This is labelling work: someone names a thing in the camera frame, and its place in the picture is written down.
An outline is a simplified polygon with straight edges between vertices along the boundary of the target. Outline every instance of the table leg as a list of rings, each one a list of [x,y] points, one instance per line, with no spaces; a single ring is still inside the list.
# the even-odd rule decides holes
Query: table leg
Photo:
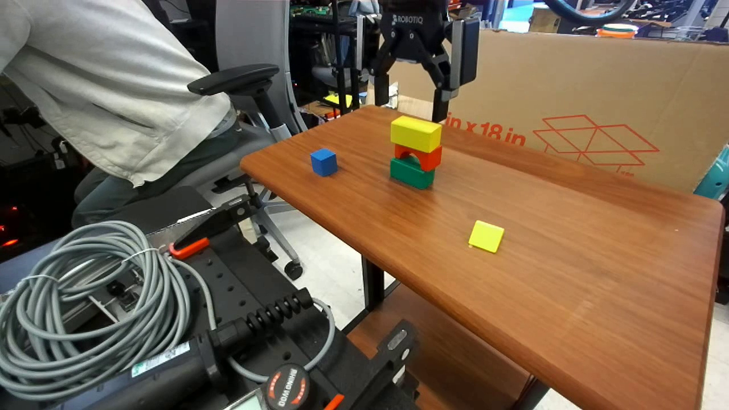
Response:
[[[364,309],[376,309],[385,300],[385,270],[362,257]]]
[[[512,410],[533,410],[545,398],[548,391],[549,391],[549,386],[542,380],[539,380],[536,376],[531,376],[528,382],[524,385],[518,403],[512,405]]]

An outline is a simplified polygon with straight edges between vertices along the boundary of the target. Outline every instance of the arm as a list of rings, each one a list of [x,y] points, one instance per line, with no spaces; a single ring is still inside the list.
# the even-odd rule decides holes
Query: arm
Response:
[[[29,15],[21,0],[0,0],[0,73],[29,37]]]

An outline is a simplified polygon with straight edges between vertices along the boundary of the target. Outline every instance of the wooden table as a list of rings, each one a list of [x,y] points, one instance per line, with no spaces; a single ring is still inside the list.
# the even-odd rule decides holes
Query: wooden table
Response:
[[[418,190],[389,179],[393,118],[368,107],[242,165],[576,405],[699,408],[717,202],[452,128]],[[467,246],[477,218],[506,228],[498,255]]]

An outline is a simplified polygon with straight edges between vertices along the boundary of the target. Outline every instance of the red light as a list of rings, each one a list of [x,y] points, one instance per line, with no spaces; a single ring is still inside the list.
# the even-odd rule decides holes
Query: red light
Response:
[[[13,238],[2,241],[0,247],[12,247],[16,243],[21,243],[21,241],[13,236]]]

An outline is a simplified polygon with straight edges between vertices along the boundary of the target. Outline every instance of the cable bundle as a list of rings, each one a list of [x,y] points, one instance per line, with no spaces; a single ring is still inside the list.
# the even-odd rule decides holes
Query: cable bundle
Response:
[[[26,400],[59,400],[179,345],[191,315],[183,270],[203,282],[190,263],[151,247],[131,222],[73,230],[0,308],[0,385]],[[65,309],[131,272],[140,298],[128,315],[93,331],[66,327]]]

